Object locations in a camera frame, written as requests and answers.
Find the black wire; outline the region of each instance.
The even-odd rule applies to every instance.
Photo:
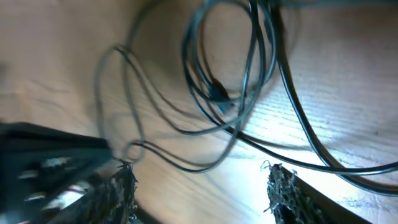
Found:
[[[101,60],[99,61],[99,64],[97,66],[97,69],[95,71],[95,77],[94,77],[94,91],[95,91],[95,101],[96,101],[96,109],[98,112],[98,117],[97,117],[97,123],[98,123],[98,129],[99,129],[99,135],[102,138],[106,137],[105,130],[104,130],[104,118],[103,118],[103,103],[101,101],[101,91],[100,91],[100,76],[101,72],[103,70],[103,67],[105,66],[105,62],[107,61],[108,57],[111,55],[112,51],[117,51],[119,52],[122,57],[123,57],[123,63],[122,63],[122,78],[124,82],[124,91],[125,91],[125,96],[127,99],[127,103],[129,104],[129,107],[131,109],[132,117],[137,123],[137,129],[140,134],[140,140],[135,140],[130,142],[126,146],[126,150],[131,147],[131,146],[140,146],[142,149],[147,149],[159,157],[161,157],[163,160],[171,164],[172,166],[186,171],[186,172],[192,172],[192,173],[202,173],[206,172],[209,170],[214,169],[218,165],[222,163],[222,161],[227,157],[229,152],[232,150],[235,142],[237,139],[245,142],[246,144],[255,147],[256,149],[265,152],[266,154],[275,157],[276,159],[282,160],[284,162],[291,163],[296,166],[312,169],[312,170],[317,170],[317,171],[322,171],[322,172],[328,172],[332,174],[337,174],[341,175],[340,177],[348,181],[349,183],[376,193],[376,194],[382,194],[382,195],[387,195],[387,196],[395,196],[398,197],[398,189],[396,187],[389,187],[389,186],[383,186],[381,184],[377,184],[374,182],[370,182],[368,180],[360,179],[358,177],[348,177],[348,175],[377,175],[377,174],[383,174],[383,173],[388,173],[388,172],[393,172],[398,170],[398,162],[393,162],[391,164],[383,165],[383,166],[377,166],[377,167],[369,167],[369,168],[345,168],[343,167],[340,163],[338,163],[333,156],[327,151],[327,149],[321,144],[319,139],[317,138],[317,135],[313,131],[307,117],[305,116],[305,113],[300,105],[298,96],[295,92],[294,84],[292,81],[292,77],[290,74],[290,68],[289,68],[289,63],[287,61],[286,57],[286,52],[285,52],[285,47],[284,47],[284,40],[283,40],[283,23],[282,19],[280,18],[279,14],[279,9],[276,8],[271,8],[269,5],[267,5],[267,1],[255,1],[255,0],[249,0],[247,3],[243,3],[241,1],[237,0],[209,0],[207,1],[201,8],[199,8],[197,11],[195,11],[194,15],[192,16],[188,29],[183,37],[183,42],[182,42],[182,62],[183,62],[183,69],[184,69],[184,74],[185,78],[187,80],[187,85],[189,92],[194,100],[194,102],[197,104],[199,107],[200,111],[203,113],[203,115],[210,121],[212,122],[215,126],[212,128],[204,129],[204,130],[199,130],[199,131],[187,131],[184,129],[180,129],[177,125],[175,125],[164,113],[163,111],[159,108],[157,105],[155,99],[151,95],[146,80],[149,82],[150,86],[155,90],[155,92],[160,96],[162,100],[164,100],[168,105],[172,105],[167,99],[161,94],[161,92],[156,88],[156,86],[153,84],[151,79],[149,77],[145,76],[145,73],[142,72],[142,69],[139,69],[139,63],[137,58],[135,58],[133,52],[132,52],[132,44],[133,44],[133,38],[135,37],[136,32],[138,31],[139,24],[141,21],[146,17],[147,13],[152,10],[153,8],[158,5],[160,2],[164,1],[154,1],[150,3],[147,7],[145,7],[138,15],[138,18],[136,22],[133,24],[130,33],[128,35],[127,41],[123,46],[114,46],[111,49],[107,50],[106,53],[102,56]],[[215,5],[219,3],[226,3],[226,4],[234,4],[235,6],[240,7],[243,9],[246,14],[249,16],[251,22],[252,22],[252,35],[251,35],[251,41],[250,41],[250,47],[249,47],[249,52],[248,52],[248,57],[246,59],[246,66],[245,66],[245,71],[243,75],[243,82],[242,82],[242,90],[241,90],[241,96],[234,98],[234,99],[219,99],[219,98],[214,98],[211,95],[208,95],[208,91],[211,91],[212,88],[215,88],[215,84],[212,83],[211,80],[207,79],[206,74],[201,67],[201,63],[199,62],[198,59],[198,51],[197,51],[197,35],[198,35],[198,28],[205,16],[205,14]],[[265,43],[264,43],[264,38],[262,34],[262,29],[259,24],[259,17],[258,17],[258,7],[260,10],[264,13],[265,15],[265,27],[266,27],[266,33],[267,37],[269,39],[269,43],[272,48],[272,53],[271,53],[271,62],[269,65],[269,68],[267,69],[266,66],[266,49],[265,49]],[[251,69],[251,64],[252,64],[252,58],[254,56],[254,48],[256,43],[258,44],[259,47],[259,56],[260,56],[260,69],[259,69],[259,80],[256,84],[256,86],[252,90],[248,90],[248,80],[249,80],[249,73]],[[190,73],[188,66],[189,66],[189,61],[193,60],[193,67],[194,67],[194,72],[196,72],[195,76],[199,78],[201,82],[203,82],[207,88],[208,91],[204,91],[203,88],[198,86],[194,81],[192,74]],[[285,85],[285,89],[287,91],[287,94],[289,96],[289,99],[292,103],[292,106],[294,107],[294,110],[298,116],[298,119],[303,127],[303,130],[308,138],[308,141],[310,142],[310,145],[314,149],[314,151],[317,153],[319,158],[324,162],[325,166],[318,166],[315,164],[309,164],[306,162],[301,162],[301,161],[296,161],[294,159],[281,156],[280,154],[277,154],[275,152],[272,152],[271,150],[268,150],[264,146],[258,144],[257,142],[260,142],[260,140],[249,136],[247,134],[244,134],[240,131],[241,129],[241,123],[242,120],[244,120],[247,115],[252,111],[255,102],[261,92],[261,88],[264,84],[267,83],[267,81],[271,78],[275,65],[278,63],[280,73],[282,75],[282,80]],[[201,134],[209,134],[213,133],[215,131],[226,131],[231,135],[231,139],[229,140],[225,150],[223,153],[220,155],[220,157],[212,162],[211,164],[207,164],[207,167],[202,168],[202,169],[188,169],[185,167],[182,167],[178,165],[176,162],[172,161],[169,159],[167,156],[163,155],[159,151],[159,147],[157,147],[155,144],[148,142],[145,140],[144,136],[144,130],[141,124],[141,121],[139,119],[139,115],[137,113],[137,110],[135,108],[134,102],[131,97],[131,90],[129,86],[129,78],[127,75],[127,67],[130,66],[134,73],[137,76],[137,79],[139,80],[141,87],[143,88],[146,96],[148,97],[148,100],[150,103],[153,105],[155,108],[156,112],[158,115],[166,122],[168,123],[174,130],[182,133],[182,134],[187,134],[187,135],[201,135]],[[222,119],[216,121],[213,117],[215,114],[209,114],[206,109],[200,104],[197,95],[202,98],[208,105],[210,104],[218,104],[218,103],[232,103],[232,102],[239,102],[239,110],[238,110],[238,115],[231,121],[223,121]],[[265,142],[267,145],[275,146],[275,144],[271,144],[269,142]]]

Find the wire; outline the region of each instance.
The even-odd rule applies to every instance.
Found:
[[[101,99],[101,74],[103,68],[106,64],[106,61],[110,57],[110,55],[117,51],[121,54],[122,60],[122,79],[123,79],[123,88],[125,92],[125,96],[127,99],[127,103],[131,110],[132,117],[134,118],[137,124],[137,130],[140,134],[139,140],[131,141],[124,149],[128,150],[131,146],[139,146],[142,150],[148,150],[153,152],[154,154],[158,155],[164,161],[169,163],[170,165],[183,170],[185,172],[191,173],[202,173],[212,170],[219,166],[224,159],[228,156],[230,151],[232,150],[236,140],[240,140],[245,142],[246,144],[255,147],[256,149],[275,157],[276,159],[282,160],[284,162],[288,162],[290,164],[337,174],[345,181],[375,194],[387,195],[387,196],[394,196],[398,197],[398,188],[392,186],[383,186],[378,183],[370,182],[366,179],[361,179],[360,177],[349,177],[352,175],[378,175],[384,174],[388,172],[394,172],[398,170],[398,162],[393,162],[383,166],[376,166],[376,167],[369,167],[369,168],[345,168],[343,167],[333,156],[327,151],[327,149],[322,145],[322,143],[317,138],[317,135],[313,131],[305,113],[302,109],[299,98],[295,92],[294,84],[292,81],[292,76],[290,73],[289,63],[286,57],[286,51],[284,46],[284,33],[283,33],[283,22],[279,14],[279,9],[275,7],[270,7],[267,4],[267,1],[259,1],[256,0],[248,0],[248,2],[241,2],[238,0],[209,0],[206,3],[197,9],[194,15],[191,17],[188,29],[186,30],[183,41],[182,41],[182,62],[183,62],[183,71],[185,74],[185,78],[187,81],[189,92],[199,107],[199,110],[203,113],[203,115],[214,124],[212,128],[202,129],[198,131],[189,131],[185,129],[179,128],[172,120],[170,120],[162,111],[162,109],[156,103],[154,97],[149,91],[148,84],[155,90],[156,94],[160,97],[161,100],[165,101],[172,109],[176,109],[177,107],[171,104],[170,101],[164,97],[161,92],[156,88],[154,82],[146,76],[143,72],[141,66],[139,65],[138,59],[135,57],[132,49],[133,39],[139,29],[139,25],[141,24],[142,20],[146,17],[147,13],[155,8],[160,2],[166,2],[167,0],[163,1],[154,1],[147,5],[138,15],[136,22],[131,26],[131,30],[129,35],[127,36],[126,43],[124,46],[118,45],[111,47],[109,50],[105,52],[105,54],[101,57],[98,66],[95,70],[94,75],[94,93],[95,93],[95,102],[96,102],[96,110],[97,110],[97,125],[99,129],[99,135],[102,138],[106,137],[105,128],[104,128],[104,114],[103,114],[103,102]],[[232,4],[237,7],[240,7],[250,18],[252,22],[252,33],[251,33],[251,40],[250,46],[248,51],[248,57],[246,59],[245,70],[243,74],[242,86],[241,86],[241,95],[236,98],[228,98],[228,97],[220,97],[220,95],[212,95],[211,93],[217,92],[220,90],[220,84],[211,78],[207,78],[204,69],[201,66],[198,56],[198,47],[197,47],[197,35],[199,32],[199,27],[202,23],[203,18],[205,17],[206,13],[211,10],[212,7],[216,6],[217,4]],[[266,65],[266,47],[263,37],[263,31],[261,29],[259,23],[259,11],[261,10],[262,13],[265,15],[264,25],[266,28],[266,36],[268,41],[271,45],[271,59],[269,66]],[[259,48],[259,57],[260,57],[260,69],[259,69],[259,76],[258,82],[254,86],[253,89],[248,90],[248,80],[250,69],[252,65],[252,59],[254,56],[254,49],[256,44]],[[256,139],[252,136],[244,134],[241,132],[242,121],[247,118],[248,114],[252,111],[259,94],[261,92],[261,88],[270,80],[272,74],[274,73],[274,69],[278,64],[280,74],[282,76],[282,80],[284,82],[285,89],[289,96],[289,99],[294,107],[294,110],[297,114],[297,117],[302,125],[302,128],[308,138],[310,145],[312,146],[313,150],[316,152],[318,157],[323,161],[326,166],[318,166],[315,164],[309,164],[302,161],[297,161],[295,159],[291,159],[289,157],[282,156],[277,154],[267,148],[266,146],[279,146],[278,144],[274,144],[271,142],[265,142],[260,139]],[[154,109],[156,110],[157,114],[166,122],[168,123],[174,130],[179,133],[187,134],[191,136],[197,136],[202,134],[210,134],[215,131],[225,131],[231,135],[227,146],[225,147],[223,153],[220,157],[210,163],[210,164],[202,164],[199,166],[205,166],[205,168],[201,169],[189,169],[186,167],[182,167],[178,165],[173,160],[169,159],[164,154],[167,154],[174,159],[178,159],[180,161],[184,161],[188,164],[198,166],[198,164],[193,164],[192,162],[187,162],[178,156],[175,156],[164,149],[161,149],[159,146],[146,141],[144,136],[144,128],[140,121],[138,112],[134,105],[132,99],[132,93],[129,86],[129,76],[127,74],[128,67],[131,67],[134,73],[136,74],[137,79],[139,80],[142,89],[144,90],[149,102],[152,104]],[[199,84],[197,85],[194,81],[194,78],[199,80]],[[221,118],[217,117],[214,110],[210,110],[211,114],[206,111],[206,109],[201,105],[198,96],[205,101],[205,103],[210,107],[213,105],[220,105],[222,103],[236,103],[238,102],[238,115],[230,121],[223,121]],[[182,110],[176,110],[181,114],[189,114]],[[139,156],[139,158],[134,159],[133,162],[137,162],[142,159],[144,156],[143,153]]]

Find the cable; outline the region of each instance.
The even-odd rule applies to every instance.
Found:
[[[183,170],[185,172],[191,173],[202,173],[207,172],[209,170],[214,169],[218,165],[220,165],[224,159],[228,156],[229,152],[232,150],[235,142],[237,139],[240,141],[245,142],[246,144],[255,147],[256,149],[275,157],[276,159],[282,160],[284,162],[288,162],[290,164],[337,174],[345,181],[375,194],[387,195],[398,197],[398,188],[397,187],[388,187],[383,186],[381,184],[377,184],[374,182],[370,182],[366,179],[361,179],[359,177],[348,177],[349,175],[378,175],[384,174],[388,172],[394,172],[398,170],[398,162],[393,162],[383,166],[376,166],[376,167],[369,167],[369,168],[345,168],[340,163],[333,158],[333,156],[327,151],[327,149],[321,144],[317,135],[313,131],[307,117],[305,116],[304,110],[302,109],[299,98],[295,92],[294,84],[292,81],[289,63],[287,61],[285,46],[284,46],[284,38],[283,38],[283,22],[279,14],[279,9],[275,7],[270,7],[267,4],[267,1],[256,1],[256,0],[248,0],[248,2],[241,2],[238,0],[209,0],[204,3],[202,7],[197,9],[194,15],[190,19],[190,23],[188,25],[188,29],[186,30],[183,41],[182,41],[182,62],[183,62],[183,71],[185,74],[185,78],[187,81],[188,90],[194,100],[194,102],[199,107],[199,110],[203,113],[203,115],[214,124],[212,128],[198,130],[198,131],[189,131],[179,128],[172,120],[170,120],[164,112],[159,108],[158,104],[156,103],[154,97],[149,91],[147,83],[151,86],[152,89],[155,90],[156,94],[160,97],[161,100],[165,101],[172,109],[176,109],[177,107],[171,104],[166,97],[164,97],[161,92],[156,88],[154,82],[145,75],[142,71],[142,68],[139,66],[139,61],[135,57],[132,49],[133,38],[135,37],[139,25],[142,20],[146,17],[147,13],[155,8],[160,2],[166,2],[167,0],[163,1],[154,1],[146,6],[138,15],[136,22],[131,27],[129,35],[127,36],[126,43],[124,46],[114,46],[111,47],[109,50],[105,52],[105,54],[101,57],[99,64],[95,70],[94,75],[94,93],[95,93],[95,102],[96,102],[96,110],[97,110],[97,125],[99,129],[99,135],[102,138],[106,137],[105,129],[104,129],[104,118],[103,118],[103,102],[101,99],[101,74],[102,70],[106,64],[108,57],[112,54],[112,52],[117,51],[121,54],[122,60],[122,78],[123,78],[123,88],[125,92],[125,96],[127,99],[127,103],[131,110],[132,117],[134,118],[137,124],[137,130],[140,134],[140,140],[131,141],[124,150],[128,150],[131,146],[139,146],[142,150],[146,149],[154,154],[158,155],[164,161],[169,163],[170,165]],[[206,15],[206,13],[211,10],[217,4],[232,4],[237,7],[240,7],[250,18],[252,22],[252,33],[251,33],[251,40],[250,40],[250,47],[248,51],[248,57],[246,59],[245,70],[243,74],[242,80],[242,87],[241,87],[241,95],[236,98],[229,98],[227,95],[223,94],[213,94],[213,93],[221,93],[223,87],[220,86],[222,84],[218,83],[216,80],[212,80],[212,78],[208,78],[204,69],[201,66],[198,56],[198,47],[197,47],[197,35],[198,30],[201,25],[201,22]],[[261,10],[265,15],[264,25],[266,28],[266,36],[268,41],[271,45],[272,53],[270,64],[267,67],[266,65],[266,48],[264,43],[264,37],[262,33],[262,29],[259,23],[259,12]],[[248,90],[248,80],[249,74],[252,64],[252,59],[254,56],[254,49],[256,44],[259,47],[259,57],[260,57],[260,69],[259,69],[259,77],[258,82],[251,90]],[[256,139],[252,136],[244,134],[241,132],[241,125],[242,120],[246,119],[248,114],[252,111],[259,94],[261,92],[261,88],[267,83],[267,81],[271,78],[272,74],[274,73],[275,66],[278,64],[279,70],[282,76],[282,80],[284,82],[285,89],[289,96],[289,99],[294,107],[294,110],[297,114],[297,117],[302,125],[302,128],[308,138],[310,145],[312,146],[313,150],[316,152],[318,157],[323,161],[326,166],[318,166],[315,164],[309,164],[306,162],[297,161],[291,159],[289,157],[282,156],[277,154],[262,145],[268,146],[278,146],[277,144],[273,144],[271,142],[264,142],[260,139]],[[129,76],[127,74],[127,68],[131,67],[134,73],[136,74],[137,79],[139,80],[142,89],[144,90],[149,102],[152,104],[154,109],[156,110],[157,114],[166,122],[168,123],[174,130],[179,133],[187,134],[191,136],[197,136],[202,134],[210,134],[215,131],[225,131],[231,135],[231,138],[225,147],[223,153],[220,157],[210,163],[207,164],[205,168],[201,169],[189,169],[178,165],[173,160],[169,159],[163,153],[168,154],[169,156],[174,157],[174,159],[178,159],[180,161],[184,161],[183,159],[172,155],[169,152],[165,152],[159,146],[146,141],[144,136],[144,128],[142,123],[139,119],[138,112],[132,100],[132,93],[129,86]],[[199,85],[197,85],[194,81],[194,77],[192,76],[192,70],[194,71],[194,77],[199,80]],[[205,103],[211,108],[213,105],[220,105],[225,103],[236,103],[238,102],[238,114],[235,118],[230,121],[223,121],[221,118],[217,118],[217,115],[214,113],[214,110],[210,110],[211,114],[209,114],[206,109],[201,105],[200,101],[198,100],[198,96],[205,101]],[[188,114],[182,110],[176,110],[182,114]]]

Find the wood grain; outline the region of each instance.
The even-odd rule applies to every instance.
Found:
[[[123,43],[147,1],[0,0],[0,117],[73,133],[97,135],[93,70],[110,46]],[[182,74],[180,41],[188,18],[201,1],[169,0],[143,22],[134,51],[143,70],[179,108],[200,115]],[[291,69],[305,112],[331,153],[349,167],[376,166],[398,159],[398,8],[366,6],[284,10]],[[232,6],[217,6],[206,18],[205,54],[212,74],[232,92],[239,90],[249,19]],[[258,58],[253,76],[258,71]],[[116,156],[138,138],[121,89],[120,58],[103,77],[107,135]],[[297,150],[277,152],[320,164],[285,94],[278,72],[264,87],[245,132]],[[131,72],[133,98],[147,139],[195,162],[218,156],[229,136],[182,136],[163,122]],[[209,127],[160,107],[187,129]],[[138,149],[132,149],[136,155]],[[206,174],[180,172],[149,152],[134,170],[137,198],[164,223],[274,222],[267,208],[265,159],[239,142],[219,168]],[[373,223],[394,223],[394,198],[369,194],[335,175],[299,169],[298,175],[326,196]],[[396,174],[371,177],[398,184]]]

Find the light wooden board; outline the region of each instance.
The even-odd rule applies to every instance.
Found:
[[[0,117],[96,136],[93,70],[110,46],[123,43],[146,1],[0,0]],[[201,1],[168,0],[144,21],[135,40],[143,69],[179,108],[199,114],[187,95],[180,41]],[[284,10],[291,69],[303,107],[320,139],[343,164],[376,166],[398,159],[398,8]],[[210,68],[227,89],[238,91],[249,45],[249,19],[232,6],[218,6],[205,25]],[[129,115],[115,55],[104,71],[108,136],[115,155],[138,137]],[[253,67],[256,74],[258,60]],[[228,136],[182,136],[163,122],[131,74],[134,99],[147,139],[195,162],[221,153]],[[160,104],[181,127],[192,121]],[[320,164],[285,94],[279,74],[264,87],[246,125],[247,133],[293,144],[287,156]],[[147,152],[134,168],[137,198],[164,223],[273,222],[267,208],[265,154],[239,142],[217,170],[185,174]],[[393,223],[397,200],[358,190],[334,175],[291,167],[320,192],[373,223]],[[371,177],[397,184],[396,174]]]

